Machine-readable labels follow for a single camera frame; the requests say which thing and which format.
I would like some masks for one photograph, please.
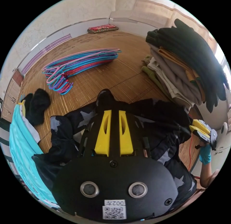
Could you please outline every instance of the qr code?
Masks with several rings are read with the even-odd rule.
[[[103,206],[103,219],[126,219],[126,206]]]

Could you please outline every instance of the white label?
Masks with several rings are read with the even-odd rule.
[[[105,206],[123,206],[125,204],[125,200],[104,200]]]
[[[127,219],[125,200],[104,200],[103,219]]]

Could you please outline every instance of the blue glove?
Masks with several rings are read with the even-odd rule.
[[[207,144],[206,146],[200,147],[200,155],[199,155],[200,161],[206,165],[209,162],[211,162],[211,146],[210,144]]]

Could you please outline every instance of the turquoise towel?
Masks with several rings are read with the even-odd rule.
[[[42,154],[43,152],[22,120],[20,105],[16,105],[14,108],[9,142],[15,167],[31,192],[48,206],[59,207],[52,193],[41,180],[31,158],[34,154]]]

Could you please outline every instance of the wooden floor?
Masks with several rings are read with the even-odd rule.
[[[41,69],[46,64],[80,51],[97,48],[120,48],[122,53],[112,63],[101,65],[84,71],[69,79],[73,82],[73,88],[66,95],[49,90],[46,78]],[[128,103],[147,98],[156,98],[167,101],[165,95],[158,90],[155,84],[141,72],[143,58],[150,54],[149,46],[145,39],[132,34],[112,31],[100,34],[86,34],[71,39],[42,57],[26,74],[19,97],[22,94],[34,93],[38,88],[46,90],[51,98],[52,104],[45,112],[45,122],[36,127],[41,141],[39,143],[43,152],[48,152],[51,147],[50,116],[64,115],[72,110],[82,107],[96,100],[98,93],[105,88],[111,90],[115,99]],[[198,115],[193,109],[194,118]],[[193,139],[191,148],[191,166],[195,162],[198,151],[197,138]],[[180,157],[188,167],[190,140],[180,148]]]

